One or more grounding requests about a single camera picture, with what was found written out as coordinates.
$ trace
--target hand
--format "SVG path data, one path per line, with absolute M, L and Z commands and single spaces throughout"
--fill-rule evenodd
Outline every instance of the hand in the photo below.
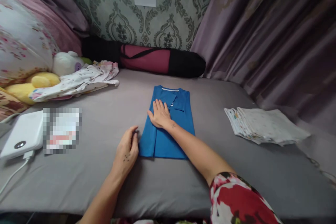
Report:
M 164 125 L 167 125 L 171 121 L 170 113 L 166 103 L 162 103 L 161 100 L 153 101 L 153 111 L 154 114 L 148 110 L 148 116 L 152 124 L 157 128 L 163 128 Z
M 126 130 L 117 147 L 117 153 L 113 161 L 111 175 L 123 182 L 138 157 L 138 133 L 135 130 L 138 126 L 132 126 Z

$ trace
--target gray bed sheet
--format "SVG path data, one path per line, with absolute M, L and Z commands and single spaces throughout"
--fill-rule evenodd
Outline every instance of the gray bed sheet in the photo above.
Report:
M 0 211 L 83 214 L 109 173 L 121 136 L 132 125 L 143 130 L 155 85 L 190 91 L 196 136 L 216 150 L 265 197 L 281 218 L 336 215 L 336 191 L 295 146 L 256 145 L 233 134 L 224 107 L 256 108 L 234 83 L 181 79 L 121 70 L 120 85 L 43 107 L 81 107 L 76 149 L 34 160 L 0 196 Z M 8 134 L 0 141 L 3 146 Z M 0 161 L 0 187 L 22 158 Z M 119 194 L 116 217 L 205 217 L 209 189 L 189 161 L 139 157 Z

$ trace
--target red floral clothing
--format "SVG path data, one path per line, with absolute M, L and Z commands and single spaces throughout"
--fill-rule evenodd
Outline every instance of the red floral clothing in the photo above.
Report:
M 240 176 L 223 172 L 211 186 L 212 224 L 278 224 L 267 201 Z

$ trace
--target pink and black bag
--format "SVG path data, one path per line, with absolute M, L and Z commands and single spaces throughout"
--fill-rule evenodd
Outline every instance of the pink and black bag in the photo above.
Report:
M 171 76 L 193 78 L 205 71 L 205 60 L 195 52 L 126 45 L 98 37 L 85 38 L 82 53 L 83 57 L 98 62 L 118 62 L 120 68 Z

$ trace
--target green patterned wallpaper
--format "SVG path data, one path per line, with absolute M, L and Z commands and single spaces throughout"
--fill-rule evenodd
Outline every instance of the green patterned wallpaper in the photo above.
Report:
M 210 0 L 156 0 L 156 7 L 134 0 L 75 0 L 91 31 L 107 40 L 148 47 L 190 50 Z

